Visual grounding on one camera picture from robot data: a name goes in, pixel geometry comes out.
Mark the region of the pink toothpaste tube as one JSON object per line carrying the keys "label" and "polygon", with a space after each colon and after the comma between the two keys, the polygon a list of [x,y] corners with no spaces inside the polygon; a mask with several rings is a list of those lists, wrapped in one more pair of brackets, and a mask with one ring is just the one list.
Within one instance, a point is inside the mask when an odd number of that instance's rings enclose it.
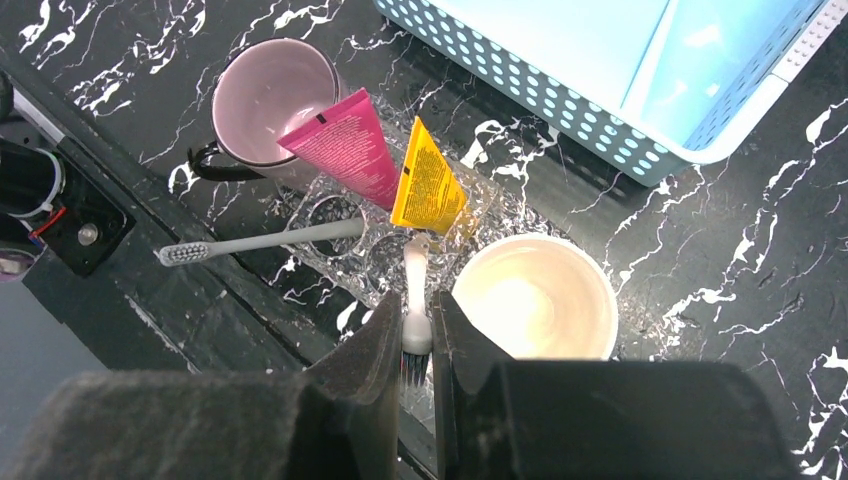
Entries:
{"label": "pink toothpaste tube", "polygon": [[383,210],[393,208],[400,172],[366,89],[309,118],[277,144]]}

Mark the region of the purple mug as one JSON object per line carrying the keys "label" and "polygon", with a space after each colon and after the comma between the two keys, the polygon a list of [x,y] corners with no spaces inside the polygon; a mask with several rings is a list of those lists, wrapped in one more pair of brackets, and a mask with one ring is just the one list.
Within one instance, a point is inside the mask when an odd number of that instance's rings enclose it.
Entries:
{"label": "purple mug", "polygon": [[213,182],[270,179],[304,193],[319,170],[278,144],[350,90],[329,57],[296,39],[272,38],[229,62],[215,85],[215,139],[187,153],[188,166]]}

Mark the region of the clear plastic tray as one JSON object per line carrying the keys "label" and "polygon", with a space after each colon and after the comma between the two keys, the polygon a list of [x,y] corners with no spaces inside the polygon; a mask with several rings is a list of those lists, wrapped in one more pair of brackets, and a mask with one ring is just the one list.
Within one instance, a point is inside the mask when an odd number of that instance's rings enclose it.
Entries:
{"label": "clear plastic tray", "polygon": [[[449,166],[467,203],[458,225],[448,234],[424,234],[428,240],[428,295],[453,286],[463,263],[481,249],[483,233],[492,224],[495,206],[503,197],[500,186],[474,170],[456,161],[450,161]],[[287,227],[297,230],[348,218],[363,220],[359,236],[292,244],[288,251],[370,309],[390,292],[405,296],[403,251],[416,230],[391,224],[388,212],[332,177],[321,174],[313,180]]]}

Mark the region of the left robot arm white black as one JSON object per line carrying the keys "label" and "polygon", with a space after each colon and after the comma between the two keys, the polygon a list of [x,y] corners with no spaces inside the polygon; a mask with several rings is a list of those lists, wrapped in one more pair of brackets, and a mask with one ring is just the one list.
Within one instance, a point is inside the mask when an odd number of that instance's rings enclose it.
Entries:
{"label": "left robot arm white black", "polygon": [[1,215],[81,278],[121,260],[136,219],[79,162],[87,152],[64,136],[53,146],[1,136]]}

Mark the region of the yellow mug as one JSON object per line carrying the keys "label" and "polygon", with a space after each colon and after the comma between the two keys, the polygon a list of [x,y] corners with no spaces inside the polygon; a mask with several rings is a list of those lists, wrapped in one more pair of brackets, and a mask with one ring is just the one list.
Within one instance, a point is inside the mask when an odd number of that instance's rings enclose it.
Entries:
{"label": "yellow mug", "polygon": [[619,312],[598,263],[540,233],[495,241],[462,268],[452,295],[471,324],[517,359],[608,360]]}

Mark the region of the light blue plastic basket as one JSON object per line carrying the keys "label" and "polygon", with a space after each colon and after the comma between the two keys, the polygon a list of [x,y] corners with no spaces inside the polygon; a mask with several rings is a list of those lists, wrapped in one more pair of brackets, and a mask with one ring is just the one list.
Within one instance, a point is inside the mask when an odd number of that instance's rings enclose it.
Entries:
{"label": "light blue plastic basket", "polygon": [[729,157],[843,1],[680,1],[638,120],[620,108],[668,1],[381,0],[399,27],[645,186]]}

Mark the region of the yellow toothpaste tube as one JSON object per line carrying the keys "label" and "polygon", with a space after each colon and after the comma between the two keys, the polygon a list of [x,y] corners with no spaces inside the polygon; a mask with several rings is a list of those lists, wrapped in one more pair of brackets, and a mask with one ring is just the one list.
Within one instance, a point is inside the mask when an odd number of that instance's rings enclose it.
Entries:
{"label": "yellow toothpaste tube", "polygon": [[420,117],[401,169],[390,223],[446,235],[467,202],[465,191]]}

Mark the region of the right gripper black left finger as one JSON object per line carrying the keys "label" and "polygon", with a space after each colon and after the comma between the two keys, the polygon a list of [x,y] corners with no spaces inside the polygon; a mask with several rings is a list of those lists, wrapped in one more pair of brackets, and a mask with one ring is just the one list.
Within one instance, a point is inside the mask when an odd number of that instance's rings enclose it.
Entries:
{"label": "right gripper black left finger", "polygon": [[9,479],[393,479],[402,307],[303,371],[86,373],[47,400]]}

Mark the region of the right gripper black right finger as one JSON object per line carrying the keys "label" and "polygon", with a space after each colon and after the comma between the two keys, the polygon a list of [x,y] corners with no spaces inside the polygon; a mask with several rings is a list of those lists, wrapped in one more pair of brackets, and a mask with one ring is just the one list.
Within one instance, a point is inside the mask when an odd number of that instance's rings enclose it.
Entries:
{"label": "right gripper black right finger", "polygon": [[797,479],[757,384],[731,364],[517,360],[432,300],[442,479]]}

